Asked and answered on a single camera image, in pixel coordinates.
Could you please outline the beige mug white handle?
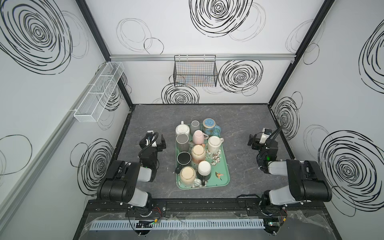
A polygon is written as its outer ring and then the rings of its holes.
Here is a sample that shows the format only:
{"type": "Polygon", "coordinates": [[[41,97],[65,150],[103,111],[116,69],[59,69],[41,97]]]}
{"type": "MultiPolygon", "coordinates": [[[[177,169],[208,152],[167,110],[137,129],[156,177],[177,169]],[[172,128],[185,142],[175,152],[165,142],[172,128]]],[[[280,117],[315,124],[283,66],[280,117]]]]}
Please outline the beige mug white handle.
{"type": "Polygon", "coordinates": [[[184,167],[179,173],[182,184],[185,187],[199,187],[202,185],[202,181],[197,177],[197,173],[192,167],[184,167]]]}

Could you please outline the white mug red inside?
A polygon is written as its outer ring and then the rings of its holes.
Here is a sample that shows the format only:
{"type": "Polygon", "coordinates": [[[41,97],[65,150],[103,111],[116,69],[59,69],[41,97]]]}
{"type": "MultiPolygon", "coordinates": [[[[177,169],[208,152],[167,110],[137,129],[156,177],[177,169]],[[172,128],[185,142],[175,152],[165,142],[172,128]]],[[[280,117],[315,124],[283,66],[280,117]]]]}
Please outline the white mug red inside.
{"type": "Polygon", "coordinates": [[[212,167],[207,161],[201,161],[198,164],[197,178],[201,181],[202,186],[206,185],[206,182],[211,178],[212,167]]]}

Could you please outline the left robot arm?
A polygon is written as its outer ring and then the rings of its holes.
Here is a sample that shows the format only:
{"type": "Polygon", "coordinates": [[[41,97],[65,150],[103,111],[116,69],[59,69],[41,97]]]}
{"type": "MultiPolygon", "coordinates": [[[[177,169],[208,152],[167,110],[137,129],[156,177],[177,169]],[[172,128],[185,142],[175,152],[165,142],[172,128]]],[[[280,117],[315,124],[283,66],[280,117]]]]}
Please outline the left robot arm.
{"type": "Polygon", "coordinates": [[[166,141],[158,132],[148,131],[139,145],[137,162],[114,161],[108,168],[97,189],[97,200],[128,204],[150,209],[152,196],[137,188],[137,182],[153,182],[160,161],[158,153],[167,148],[166,141]]]}

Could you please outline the cream mug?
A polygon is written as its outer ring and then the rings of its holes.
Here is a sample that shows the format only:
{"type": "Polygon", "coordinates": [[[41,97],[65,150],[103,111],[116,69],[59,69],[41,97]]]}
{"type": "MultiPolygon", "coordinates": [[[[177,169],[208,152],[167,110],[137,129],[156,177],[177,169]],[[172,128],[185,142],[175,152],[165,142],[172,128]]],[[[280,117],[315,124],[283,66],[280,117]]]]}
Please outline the cream mug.
{"type": "Polygon", "coordinates": [[[208,139],[208,151],[212,154],[216,154],[220,151],[222,143],[224,142],[223,138],[217,136],[211,136],[208,139]]]}

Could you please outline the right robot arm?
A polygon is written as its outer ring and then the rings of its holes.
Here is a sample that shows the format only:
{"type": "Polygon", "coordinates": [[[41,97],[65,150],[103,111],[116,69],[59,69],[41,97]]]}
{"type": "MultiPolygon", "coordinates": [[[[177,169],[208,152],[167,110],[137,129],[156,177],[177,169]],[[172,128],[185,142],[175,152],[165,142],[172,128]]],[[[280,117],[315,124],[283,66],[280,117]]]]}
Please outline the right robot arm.
{"type": "Polygon", "coordinates": [[[257,150],[256,161],[265,174],[288,178],[288,185],[267,190],[261,197],[260,207],[285,206],[306,202],[330,202],[332,190],[318,163],[297,159],[278,160],[278,142],[275,134],[250,135],[248,146],[257,150]]]}

